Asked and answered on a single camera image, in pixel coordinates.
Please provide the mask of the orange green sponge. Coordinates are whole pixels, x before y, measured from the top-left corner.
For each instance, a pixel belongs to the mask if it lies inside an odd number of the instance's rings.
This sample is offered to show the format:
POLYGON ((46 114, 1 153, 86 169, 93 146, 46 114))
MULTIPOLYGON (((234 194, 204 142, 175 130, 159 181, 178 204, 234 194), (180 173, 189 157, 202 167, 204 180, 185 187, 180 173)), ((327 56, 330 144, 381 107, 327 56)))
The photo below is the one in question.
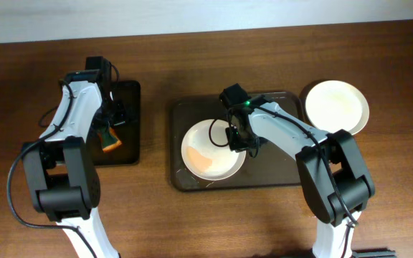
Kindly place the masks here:
POLYGON ((102 151, 109 153, 122 145, 121 140, 116 135, 114 129, 110 126, 104 126, 97 129, 102 151))

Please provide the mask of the white plate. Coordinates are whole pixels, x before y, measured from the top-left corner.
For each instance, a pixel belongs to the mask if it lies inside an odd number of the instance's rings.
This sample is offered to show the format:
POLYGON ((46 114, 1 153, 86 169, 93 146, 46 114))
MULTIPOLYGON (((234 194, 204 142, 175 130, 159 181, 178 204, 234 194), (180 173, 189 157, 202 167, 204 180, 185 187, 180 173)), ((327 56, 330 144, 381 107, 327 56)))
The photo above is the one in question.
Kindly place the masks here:
POLYGON ((355 135, 369 121, 369 104, 353 85, 340 80, 315 84, 305 97, 305 111, 317 129, 335 133, 346 130, 355 135))
POLYGON ((235 152, 227 143, 225 129, 228 123, 217 120, 209 130, 213 119, 203 120, 191 126, 181 142, 181 157, 186 167, 197 177, 208 181, 220 181, 234 175, 245 162, 246 153, 235 152))

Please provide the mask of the white plate top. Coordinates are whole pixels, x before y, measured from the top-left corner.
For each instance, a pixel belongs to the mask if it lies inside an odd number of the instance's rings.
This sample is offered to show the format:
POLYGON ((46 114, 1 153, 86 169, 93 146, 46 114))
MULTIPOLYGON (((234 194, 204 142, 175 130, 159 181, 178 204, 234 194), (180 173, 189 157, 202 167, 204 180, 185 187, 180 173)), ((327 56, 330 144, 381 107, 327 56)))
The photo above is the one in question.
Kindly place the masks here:
POLYGON ((315 84, 305 97, 305 111, 317 129, 335 133, 346 130, 355 135, 369 121, 369 104, 353 85, 340 80, 315 84))

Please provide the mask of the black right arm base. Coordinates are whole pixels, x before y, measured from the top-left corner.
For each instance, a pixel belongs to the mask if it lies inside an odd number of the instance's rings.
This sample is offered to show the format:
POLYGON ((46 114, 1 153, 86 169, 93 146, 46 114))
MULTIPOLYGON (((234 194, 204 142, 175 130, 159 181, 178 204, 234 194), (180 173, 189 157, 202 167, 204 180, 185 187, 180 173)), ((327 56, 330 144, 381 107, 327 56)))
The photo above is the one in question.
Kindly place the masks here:
POLYGON ((392 250, 366 250, 352 252, 352 258, 397 258, 397 253, 392 250))

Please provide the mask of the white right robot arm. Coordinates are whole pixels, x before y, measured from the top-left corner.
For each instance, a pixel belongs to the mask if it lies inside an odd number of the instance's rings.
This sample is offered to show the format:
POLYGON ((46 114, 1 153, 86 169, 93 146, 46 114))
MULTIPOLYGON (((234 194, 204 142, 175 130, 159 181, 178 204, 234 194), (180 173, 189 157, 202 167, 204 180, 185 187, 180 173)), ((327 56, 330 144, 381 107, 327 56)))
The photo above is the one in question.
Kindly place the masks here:
POLYGON ((305 201, 318 220, 312 256, 357 257, 353 232, 375 186, 352 134, 311 127, 238 84, 219 99, 227 111, 227 147, 258 150, 265 139, 295 160, 305 201))

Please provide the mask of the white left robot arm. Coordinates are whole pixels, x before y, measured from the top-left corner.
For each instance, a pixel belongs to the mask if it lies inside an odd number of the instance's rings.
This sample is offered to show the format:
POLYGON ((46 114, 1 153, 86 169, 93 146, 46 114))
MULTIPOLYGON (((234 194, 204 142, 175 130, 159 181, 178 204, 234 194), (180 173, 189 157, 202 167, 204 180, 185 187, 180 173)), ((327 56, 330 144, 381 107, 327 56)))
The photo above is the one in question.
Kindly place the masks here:
POLYGON ((103 152, 122 142, 114 128, 129 121, 124 104, 113 98, 119 80, 115 65, 88 57, 85 68, 60 80, 62 99, 39 139, 25 143, 22 162, 34 209, 63 230, 79 257, 119 257, 98 213, 100 181, 86 141, 98 134, 103 152))

